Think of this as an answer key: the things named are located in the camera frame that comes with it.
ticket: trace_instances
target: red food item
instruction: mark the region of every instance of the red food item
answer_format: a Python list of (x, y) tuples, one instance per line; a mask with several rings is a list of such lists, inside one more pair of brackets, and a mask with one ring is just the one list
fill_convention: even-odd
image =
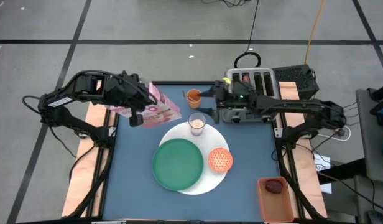
[(281, 194), (283, 184), (279, 180), (268, 180), (266, 181), (265, 189), (273, 194)]

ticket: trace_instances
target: small cup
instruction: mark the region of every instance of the small cup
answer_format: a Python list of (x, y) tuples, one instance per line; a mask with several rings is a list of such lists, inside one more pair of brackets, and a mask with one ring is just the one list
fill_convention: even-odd
[(189, 90), (186, 94), (187, 103), (193, 109), (196, 109), (201, 103), (201, 92), (196, 89)]
[(192, 135), (199, 136), (203, 133), (206, 123), (205, 116), (202, 113), (193, 113), (189, 117), (189, 126)]

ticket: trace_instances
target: table surface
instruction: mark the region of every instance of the table surface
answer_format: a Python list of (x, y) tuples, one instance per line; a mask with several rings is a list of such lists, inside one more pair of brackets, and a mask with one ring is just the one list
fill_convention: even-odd
[(377, 118), (370, 110), (377, 104), (367, 90), (357, 90), (361, 136), (366, 162), (367, 176), (383, 182), (383, 127), (377, 124)]
[[(182, 118), (153, 128), (132, 128), (120, 117), (113, 163), (104, 201), (103, 219), (263, 221), (259, 210), (256, 184), (261, 177), (277, 177), (277, 161), (270, 158), (275, 149), (270, 123), (207, 124), (227, 141), (233, 166), (213, 190), (185, 195), (160, 186), (152, 175), (152, 158), (169, 129), (188, 121), (196, 113), (182, 96), (182, 90), (206, 91), (210, 86), (157, 86), (179, 106)], [(202, 108), (215, 106), (215, 99), (203, 98)]]
[[(280, 82), (280, 91), (283, 99), (298, 99), (297, 87), (294, 82)], [(286, 113), (285, 117), (288, 125), (290, 126), (296, 126), (304, 122), (303, 116), (301, 114)], [(103, 119), (104, 107), (102, 107), (101, 105), (90, 105), (90, 107), (88, 108), (88, 113), (86, 115), (86, 121), (98, 126), (103, 123)], [(90, 139), (81, 140), (80, 146), (78, 148), (78, 157), (89, 149), (90, 144), (88, 144), (88, 142), (90, 142), (91, 144)], [(298, 143), (310, 148), (309, 142), (306, 139), (300, 139)], [(310, 152), (308, 152), (302, 147), (297, 147), (296, 149), (294, 149), (293, 153), (295, 166), (298, 174), (298, 182), (302, 192), (305, 194), (310, 203), (318, 210), (318, 212), (321, 213), (323, 216), (326, 216), (323, 197), (321, 194), (320, 185), (318, 183), (318, 177), (316, 175), (315, 164), (313, 159), (311, 158)], [(73, 178), (70, 182), (70, 186), (68, 189), (68, 195), (65, 202), (65, 206), (63, 208), (63, 215), (67, 215), (70, 212), (72, 212), (73, 209), (81, 202), (87, 191), (89, 191), (95, 162), (96, 153), (91, 153), (85, 159), (83, 159), (75, 168), (73, 172)], [(298, 217), (295, 195), (293, 194), (292, 189), (290, 187), (288, 188), (290, 189), (290, 197), (293, 202), (292, 207), (294, 216)], [(99, 202), (100, 197), (101, 191), (99, 190), (95, 197), (95, 199), (97, 200), (95, 200), (93, 215), (98, 214), (98, 207), (100, 205), (97, 202)]]
[[(383, 182), (374, 181), (374, 186), (376, 190), (376, 194), (374, 197), (374, 202), (383, 206)], [(355, 176), (354, 177), (354, 189), (363, 194), (370, 200), (372, 199), (372, 183), (368, 178)], [(368, 223), (366, 212), (372, 210), (372, 204), (362, 197), (356, 195), (358, 202), (358, 218), (359, 223)], [(383, 210), (375, 207), (376, 211), (381, 212), (383, 214)]]

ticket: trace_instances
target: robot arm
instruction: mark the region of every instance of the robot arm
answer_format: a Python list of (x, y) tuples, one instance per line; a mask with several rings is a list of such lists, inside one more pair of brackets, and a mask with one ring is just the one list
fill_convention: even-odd
[(144, 111), (147, 105), (157, 104), (157, 99), (149, 93), (139, 76), (128, 75), (125, 71), (118, 75), (96, 70), (82, 71), (65, 87), (40, 97), (38, 111), (41, 122), (50, 127), (66, 126), (76, 134), (86, 134), (99, 147), (112, 144), (113, 137), (109, 136), (108, 128), (95, 127), (72, 116), (64, 106), (73, 101), (131, 108), (130, 126), (143, 123), (143, 117), (136, 112)]
[[(232, 84), (216, 80), (215, 85), (201, 96), (215, 97), (216, 108), (197, 108), (214, 118), (215, 123), (219, 123), (219, 110), (249, 110), (249, 114), (261, 116), (263, 122), (273, 121), (280, 112), (307, 114), (303, 124), (288, 126), (278, 133), (277, 141), (290, 149), (295, 148), (302, 136), (310, 134), (314, 137), (321, 128), (334, 130), (346, 124), (343, 108), (331, 101), (278, 100), (258, 93), (251, 84), (240, 80)], [(240, 123), (237, 112), (232, 122)]]

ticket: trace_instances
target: white label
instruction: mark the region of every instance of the white label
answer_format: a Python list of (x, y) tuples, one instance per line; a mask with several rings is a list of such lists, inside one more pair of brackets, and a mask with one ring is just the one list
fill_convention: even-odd
[(60, 99), (60, 100), (57, 100), (57, 101), (55, 101), (55, 102), (53, 102), (53, 103), (50, 103), (50, 104), (48, 104), (48, 106), (51, 106), (51, 107), (58, 107), (58, 106), (60, 106), (60, 105), (63, 105), (63, 104), (65, 104), (65, 103), (68, 103), (68, 102), (70, 102), (70, 101), (73, 101), (71, 98), (69, 98), (69, 97), (64, 97), (64, 98), (62, 98), (62, 99)]

